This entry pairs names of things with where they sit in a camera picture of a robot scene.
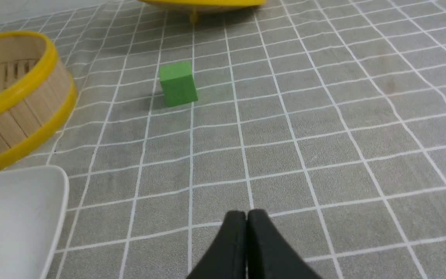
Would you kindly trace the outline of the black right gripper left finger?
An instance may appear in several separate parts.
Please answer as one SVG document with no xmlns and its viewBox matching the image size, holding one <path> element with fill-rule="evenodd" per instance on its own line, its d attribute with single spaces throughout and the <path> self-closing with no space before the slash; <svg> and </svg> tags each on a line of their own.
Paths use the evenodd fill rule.
<svg viewBox="0 0 446 279">
<path fill-rule="evenodd" d="M 188 279 L 246 278 L 246 214 L 228 211 L 211 245 Z"/>
</svg>

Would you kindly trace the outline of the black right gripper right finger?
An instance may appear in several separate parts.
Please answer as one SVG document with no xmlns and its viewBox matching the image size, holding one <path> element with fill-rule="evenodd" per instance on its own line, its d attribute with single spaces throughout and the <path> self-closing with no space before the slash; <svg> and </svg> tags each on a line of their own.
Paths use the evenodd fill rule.
<svg viewBox="0 0 446 279">
<path fill-rule="evenodd" d="M 250 279 L 320 279 L 283 238 L 267 212 L 247 215 L 247 265 Z"/>
</svg>

